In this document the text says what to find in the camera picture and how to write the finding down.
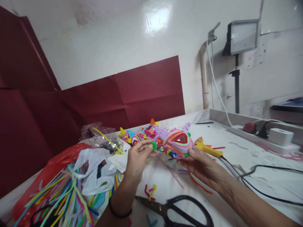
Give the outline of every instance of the white cable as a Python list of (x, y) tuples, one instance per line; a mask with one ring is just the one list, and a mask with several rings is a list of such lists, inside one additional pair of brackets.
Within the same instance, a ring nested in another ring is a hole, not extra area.
[(230, 124), (230, 126), (233, 126), (233, 125), (231, 124), (230, 120), (229, 120), (227, 110), (226, 110), (226, 108), (225, 108), (225, 106), (224, 106), (224, 104), (223, 104), (223, 101), (222, 101), (222, 99), (221, 99), (221, 97), (220, 97), (220, 94), (219, 94), (219, 91), (218, 91), (218, 88), (217, 88), (217, 84), (216, 84), (216, 80), (215, 80), (215, 75), (214, 75), (214, 69), (213, 69), (213, 67), (212, 67), (211, 59), (210, 59), (210, 57), (209, 57), (208, 43), (206, 43), (206, 50), (207, 50), (207, 56), (208, 56), (209, 65), (210, 65), (210, 67), (211, 67), (212, 79), (214, 80), (215, 89), (216, 89), (216, 91), (217, 91), (217, 94), (218, 94), (218, 96), (219, 96), (219, 99), (220, 99), (220, 101), (221, 101), (221, 103), (222, 103), (222, 106), (223, 106), (223, 108), (224, 108), (224, 111), (225, 111), (225, 113), (226, 113), (228, 123)]
[(258, 121), (276, 121), (276, 122), (280, 122), (280, 123), (286, 124), (286, 123), (283, 122), (283, 121), (274, 120), (274, 119), (261, 119), (261, 120), (255, 120), (255, 121), (252, 122), (252, 124), (254, 124), (254, 123), (258, 122)]
[[(211, 42), (211, 64), (212, 64), (212, 67), (214, 67), (214, 50), (212, 48), (212, 42)], [(214, 109), (215, 106), (214, 106), (214, 97), (213, 97), (213, 94), (212, 94), (212, 82), (214, 81), (213, 77), (211, 77), (211, 102), (212, 102), (212, 108)]]

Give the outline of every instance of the hand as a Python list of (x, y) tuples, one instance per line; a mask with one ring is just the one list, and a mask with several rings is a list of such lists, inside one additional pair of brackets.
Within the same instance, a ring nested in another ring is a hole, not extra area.
[(229, 179), (230, 174), (197, 147), (189, 149), (188, 154), (186, 159), (177, 160), (177, 163), (188, 169), (208, 187), (217, 192), (220, 191), (222, 184)]
[(133, 184), (138, 185), (141, 182), (146, 159), (156, 155), (156, 153), (152, 153), (153, 145), (148, 145), (151, 142), (152, 140), (142, 140), (128, 150), (124, 177)]

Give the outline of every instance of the colorful pipe cleaner figure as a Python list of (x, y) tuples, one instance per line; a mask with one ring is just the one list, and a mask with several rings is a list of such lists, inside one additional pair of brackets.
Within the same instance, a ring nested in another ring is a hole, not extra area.
[(184, 159), (188, 156), (188, 150), (193, 149), (191, 134), (188, 132), (190, 125), (188, 122), (182, 127), (182, 130), (167, 131), (159, 127), (155, 128), (157, 135), (163, 140), (163, 151), (167, 156), (173, 159)]
[(155, 122), (154, 119), (151, 119), (151, 124), (149, 125), (149, 127), (146, 129), (149, 132), (154, 132), (155, 128), (159, 127), (159, 123)]
[(131, 146), (135, 145), (137, 142), (146, 139), (146, 135), (142, 132), (134, 133), (133, 131), (125, 131), (123, 128), (120, 128), (122, 135), (118, 135), (125, 142), (129, 143)]
[(145, 130), (144, 132), (145, 132), (145, 135), (147, 136), (147, 139), (150, 139), (153, 141), (152, 144), (154, 145), (154, 147), (157, 146), (157, 149), (162, 147), (162, 139), (156, 133), (156, 131), (149, 132), (149, 131)]

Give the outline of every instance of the black wristband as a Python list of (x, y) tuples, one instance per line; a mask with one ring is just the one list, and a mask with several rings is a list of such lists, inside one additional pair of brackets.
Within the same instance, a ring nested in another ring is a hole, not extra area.
[(110, 199), (108, 200), (108, 207), (110, 208), (111, 213), (112, 213), (116, 218), (124, 219), (124, 218), (127, 218), (129, 215), (131, 215), (133, 209), (131, 209), (130, 212), (128, 212), (128, 213), (125, 214), (125, 215), (118, 215), (118, 214), (113, 210), (113, 208), (111, 207), (110, 200), (111, 200), (111, 197), (110, 197)]

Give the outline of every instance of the scissors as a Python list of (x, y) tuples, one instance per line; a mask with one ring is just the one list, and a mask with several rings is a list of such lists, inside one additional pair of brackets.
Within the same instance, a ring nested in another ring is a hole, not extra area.
[[(181, 223), (176, 223), (176, 222), (171, 221), (169, 219), (169, 217), (167, 216), (167, 211), (169, 209), (174, 210), (175, 212), (177, 212), (179, 215), (181, 215), (183, 218), (188, 220), (190, 223), (192, 223), (196, 227), (202, 227), (202, 226), (213, 227), (214, 226), (212, 218), (211, 218), (210, 214), (208, 213), (208, 211), (206, 210), (206, 208), (201, 203), (199, 203), (198, 200), (196, 200), (195, 198), (190, 197), (188, 195), (179, 195), (177, 197), (169, 199), (165, 205), (154, 202), (154, 201), (148, 201), (148, 199), (140, 197), (140, 196), (135, 196), (135, 199), (138, 200), (140, 203), (142, 203), (147, 208), (153, 210), (157, 214), (160, 214), (163, 217), (166, 225), (169, 227), (190, 227), (191, 226), (191, 225), (186, 225), (186, 224), (181, 224)], [(191, 216), (186, 214), (184, 211), (182, 211), (180, 208), (176, 207), (174, 205), (174, 203), (176, 203), (180, 200), (189, 200), (189, 201), (193, 202), (194, 204), (196, 204), (201, 209), (201, 211), (204, 213), (206, 220), (207, 220), (207, 225), (201, 224), (200, 222), (198, 222), (197, 220), (195, 220), (194, 218), (192, 218)]]

